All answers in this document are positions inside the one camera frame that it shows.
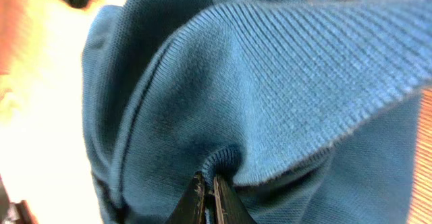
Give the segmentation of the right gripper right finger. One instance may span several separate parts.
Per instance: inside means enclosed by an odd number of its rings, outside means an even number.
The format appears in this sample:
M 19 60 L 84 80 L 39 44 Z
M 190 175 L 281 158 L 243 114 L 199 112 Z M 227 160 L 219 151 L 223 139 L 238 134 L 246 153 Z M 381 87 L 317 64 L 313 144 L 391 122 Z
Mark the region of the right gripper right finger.
M 220 175 L 213 180 L 217 224 L 257 224 L 236 191 Z

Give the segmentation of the blue polo shirt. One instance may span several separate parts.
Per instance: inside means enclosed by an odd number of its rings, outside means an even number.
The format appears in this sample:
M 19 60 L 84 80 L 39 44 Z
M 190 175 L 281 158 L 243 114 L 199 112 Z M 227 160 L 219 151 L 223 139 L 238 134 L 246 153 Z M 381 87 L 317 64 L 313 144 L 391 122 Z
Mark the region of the blue polo shirt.
M 431 0 L 127 0 L 82 76 L 104 223 L 165 222 L 196 172 L 257 223 L 404 223 Z

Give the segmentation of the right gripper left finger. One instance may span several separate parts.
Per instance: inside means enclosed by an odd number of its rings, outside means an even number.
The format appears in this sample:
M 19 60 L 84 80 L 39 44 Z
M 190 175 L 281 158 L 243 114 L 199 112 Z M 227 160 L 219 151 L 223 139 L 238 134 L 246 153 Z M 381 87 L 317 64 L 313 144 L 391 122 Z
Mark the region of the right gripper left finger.
M 205 224 L 206 195 L 205 179 L 198 171 L 165 224 Z

